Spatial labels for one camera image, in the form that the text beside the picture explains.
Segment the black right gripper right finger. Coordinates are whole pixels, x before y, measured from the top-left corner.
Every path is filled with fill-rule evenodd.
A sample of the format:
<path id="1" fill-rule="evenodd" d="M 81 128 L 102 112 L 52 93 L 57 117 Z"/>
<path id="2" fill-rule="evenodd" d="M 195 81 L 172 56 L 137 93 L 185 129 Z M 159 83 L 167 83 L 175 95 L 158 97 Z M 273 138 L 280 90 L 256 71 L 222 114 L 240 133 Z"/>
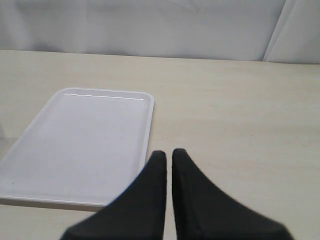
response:
<path id="1" fill-rule="evenodd" d="M 293 239 L 283 224 L 219 189 L 183 148 L 172 153 L 172 202 L 179 240 Z"/>

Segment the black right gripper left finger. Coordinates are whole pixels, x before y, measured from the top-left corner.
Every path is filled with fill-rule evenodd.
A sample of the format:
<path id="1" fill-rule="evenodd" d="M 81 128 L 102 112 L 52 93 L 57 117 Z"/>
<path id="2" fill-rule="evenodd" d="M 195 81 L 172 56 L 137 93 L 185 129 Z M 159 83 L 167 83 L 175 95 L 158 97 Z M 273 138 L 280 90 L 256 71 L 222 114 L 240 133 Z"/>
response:
<path id="1" fill-rule="evenodd" d="M 68 227 L 63 240 L 161 240 L 167 200 L 167 158 L 153 151 L 129 187 L 92 216 Z"/>

